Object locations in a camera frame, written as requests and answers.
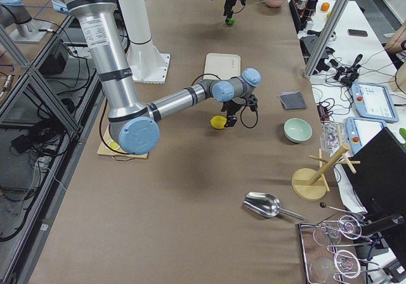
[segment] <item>green bowl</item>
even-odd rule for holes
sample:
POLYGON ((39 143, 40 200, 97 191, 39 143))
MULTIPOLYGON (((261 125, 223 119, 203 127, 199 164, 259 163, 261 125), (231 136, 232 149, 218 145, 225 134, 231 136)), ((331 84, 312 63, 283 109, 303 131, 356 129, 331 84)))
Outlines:
POLYGON ((294 143, 302 143, 311 138, 311 126, 300 118, 291 118, 284 125, 285 136, 294 143))

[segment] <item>gray floor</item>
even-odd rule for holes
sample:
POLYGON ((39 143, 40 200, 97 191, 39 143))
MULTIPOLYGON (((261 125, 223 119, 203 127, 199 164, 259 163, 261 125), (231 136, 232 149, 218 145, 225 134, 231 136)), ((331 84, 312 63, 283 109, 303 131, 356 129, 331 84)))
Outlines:
POLYGON ((364 8, 364 15, 381 43, 388 42, 383 35, 394 32, 400 26, 382 0, 357 0, 359 7, 364 8))

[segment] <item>orange fruit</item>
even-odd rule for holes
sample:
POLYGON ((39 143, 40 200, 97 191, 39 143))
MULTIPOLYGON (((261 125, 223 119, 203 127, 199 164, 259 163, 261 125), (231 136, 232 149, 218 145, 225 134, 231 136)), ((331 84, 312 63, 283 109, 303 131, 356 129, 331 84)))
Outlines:
POLYGON ((321 10, 322 10, 322 11, 327 11, 327 10, 329 10, 329 8, 330 8, 330 4, 327 3, 327 2, 324 2, 324 3, 322 4, 321 10))

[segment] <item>scoop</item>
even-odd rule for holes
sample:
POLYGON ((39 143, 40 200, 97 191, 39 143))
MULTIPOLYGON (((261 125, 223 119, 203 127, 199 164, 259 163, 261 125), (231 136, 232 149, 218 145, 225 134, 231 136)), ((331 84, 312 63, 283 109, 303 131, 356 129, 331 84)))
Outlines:
POLYGON ((305 219, 301 214, 281 208, 279 199, 275 195, 268 193, 249 192, 244 199, 244 205, 248 209, 267 218, 277 216, 280 212, 296 219, 305 219))

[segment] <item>black phone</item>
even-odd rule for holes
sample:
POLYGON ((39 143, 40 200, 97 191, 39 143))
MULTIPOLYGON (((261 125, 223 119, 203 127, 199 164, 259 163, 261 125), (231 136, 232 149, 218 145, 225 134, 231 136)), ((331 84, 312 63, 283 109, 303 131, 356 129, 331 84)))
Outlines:
POLYGON ((368 37, 368 33, 365 30, 360 29, 349 29, 348 34, 350 36, 368 37))

